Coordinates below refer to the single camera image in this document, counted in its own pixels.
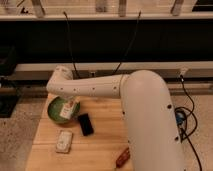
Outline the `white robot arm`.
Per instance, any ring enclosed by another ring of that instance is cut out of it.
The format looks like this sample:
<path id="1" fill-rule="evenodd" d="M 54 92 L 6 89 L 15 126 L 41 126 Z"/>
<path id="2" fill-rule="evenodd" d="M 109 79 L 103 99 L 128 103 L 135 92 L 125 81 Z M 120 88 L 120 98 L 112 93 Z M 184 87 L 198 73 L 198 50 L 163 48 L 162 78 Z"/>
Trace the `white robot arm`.
<path id="1" fill-rule="evenodd" d="M 133 171 L 186 171 L 171 95 L 164 79 L 150 70 L 75 80 L 58 66 L 47 91 L 62 98 L 118 98 L 126 123 Z"/>

